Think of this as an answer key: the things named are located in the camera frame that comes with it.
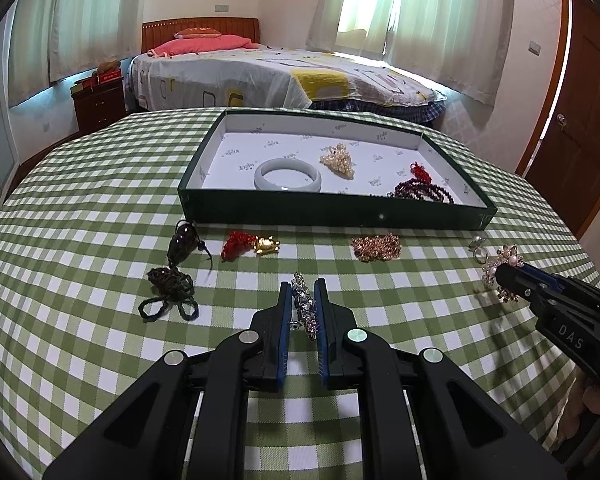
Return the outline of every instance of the gold charm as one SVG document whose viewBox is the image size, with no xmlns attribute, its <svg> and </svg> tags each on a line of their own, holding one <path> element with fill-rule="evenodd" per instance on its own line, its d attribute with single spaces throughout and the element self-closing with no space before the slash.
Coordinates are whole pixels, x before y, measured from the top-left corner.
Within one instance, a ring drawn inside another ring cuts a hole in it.
<svg viewBox="0 0 600 480">
<path fill-rule="evenodd" d="M 280 241 L 274 240 L 273 236 L 269 238 L 258 238 L 253 248 L 258 255 L 277 253 L 280 250 Z"/>
<path fill-rule="evenodd" d="M 329 155 L 321 155 L 320 163 L 342 178 L 348 178 L 349 180 L 353 178 L 351 155 L 349 155 L 347 147 L 341 142 L 335 148 L 330 147 Z"/>
</svg>

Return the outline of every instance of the red bead tassel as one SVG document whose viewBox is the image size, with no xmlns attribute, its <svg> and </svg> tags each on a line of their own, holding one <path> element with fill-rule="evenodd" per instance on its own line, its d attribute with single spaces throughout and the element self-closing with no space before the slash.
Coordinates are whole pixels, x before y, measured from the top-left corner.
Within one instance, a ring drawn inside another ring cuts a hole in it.
<svg viewBox="0 0 600 480">
<path fill-rule="evenodd" d="M 229 234 L 229 239 L 222 247 L 220 257 L 224 262 L 235 260 L 241 254 L 253 249 L 257 239 L 256 235 L 250 235 L 241 231 L 232 231 Z"/>
<path fill-rule="evenodd" d="M 424 169 L 424 166 L 419 165 L 417 162 L 414 162 L 411 165 L 411 173 L 418 180 L 426 182 L 427 184 L 431 184 L 431 176 L 427 173 L 427 170 Z"/>
</svg>

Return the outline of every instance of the wooden nightstand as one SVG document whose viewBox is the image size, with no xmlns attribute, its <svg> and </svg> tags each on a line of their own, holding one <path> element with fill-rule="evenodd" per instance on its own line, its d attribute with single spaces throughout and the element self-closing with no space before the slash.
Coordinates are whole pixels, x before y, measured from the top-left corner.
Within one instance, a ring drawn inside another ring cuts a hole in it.
<svg viewBox="0 0 600 480">
<path fill-rule="evenodd" d="M 126 116 L 122 78 L 72 95 L 81 134 L 92 134 Z"/>
</svg>

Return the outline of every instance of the red pillow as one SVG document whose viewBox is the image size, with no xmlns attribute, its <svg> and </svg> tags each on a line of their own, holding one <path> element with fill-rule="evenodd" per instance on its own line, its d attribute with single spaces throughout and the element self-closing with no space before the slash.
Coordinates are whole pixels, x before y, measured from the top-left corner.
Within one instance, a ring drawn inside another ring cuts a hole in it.
<svg viewBox="0 0 600 480">
<path fill-rule="evenodd" d="M 214 28 L 208 27 L 193 27 L 185 28 L 180 32 L 176 32 L 173 37 L 176 40 L 189 40 L 191 38 L 217 38 L 221 33 Z"/>
<path fill-rule="evenodd" d="M 214 52 L 216 50 L 232 50 L 234 48 L 256 49 L 258 46 L 251 43 L 249 38 L 232 36 L 231 34 L 217 38 L 193 38 L 190 40 L 171 40 L 150 50 L 149 56 L 177 56 L 179 54 L 200 54 L 201 52 Z"/>
</svg>

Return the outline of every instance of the drawer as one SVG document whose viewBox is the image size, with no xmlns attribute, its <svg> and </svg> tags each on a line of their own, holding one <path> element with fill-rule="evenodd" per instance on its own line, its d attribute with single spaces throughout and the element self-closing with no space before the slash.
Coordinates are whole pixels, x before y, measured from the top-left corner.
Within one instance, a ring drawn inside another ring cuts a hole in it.
<svg viewBox="0 0 600 480">
<path fill-rule="evenodd" d="M 122 85 L 75 99 L 75 115 L 82 133 L 111 126 L 126 115 Z"/>
<path fill-rule="evenodd" d="M 104 92 L 94 92 L 75 101 L 76 107 L 90 108 L 92 111 L 102 110 L 107 105 L 119 105 L 123 100 L 122 87 L 115 87 Z"/>
</svg>

